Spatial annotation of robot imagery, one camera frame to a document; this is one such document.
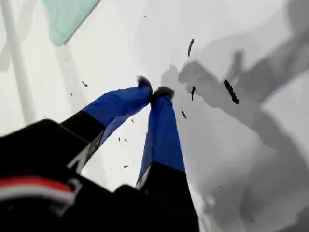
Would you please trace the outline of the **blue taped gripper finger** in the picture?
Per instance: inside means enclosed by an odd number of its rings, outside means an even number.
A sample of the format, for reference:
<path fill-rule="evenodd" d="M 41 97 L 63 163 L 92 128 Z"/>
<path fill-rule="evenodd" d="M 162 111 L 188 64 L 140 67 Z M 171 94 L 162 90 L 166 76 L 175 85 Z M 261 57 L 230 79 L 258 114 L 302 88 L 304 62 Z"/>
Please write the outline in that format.
<path fill-rule="evenodd" d="M 198 216 L 187 182 L 173 96 L 172 89 L 159 87 L 150 98 L 148 132 L 136 187 L 147 200 L 150 229 L 197 232 Z"/>
<path fill-rule="evenodd" d="M 61 124 L 88 142 L 86 151 L 74 157 L 68 168 L 80 171 L 102 144 L 129 117 L 137 114 L 150 102 L 153 94 L 150 81 L 137 78 L 138 85 L 107 92 L 75 113 Z"/>

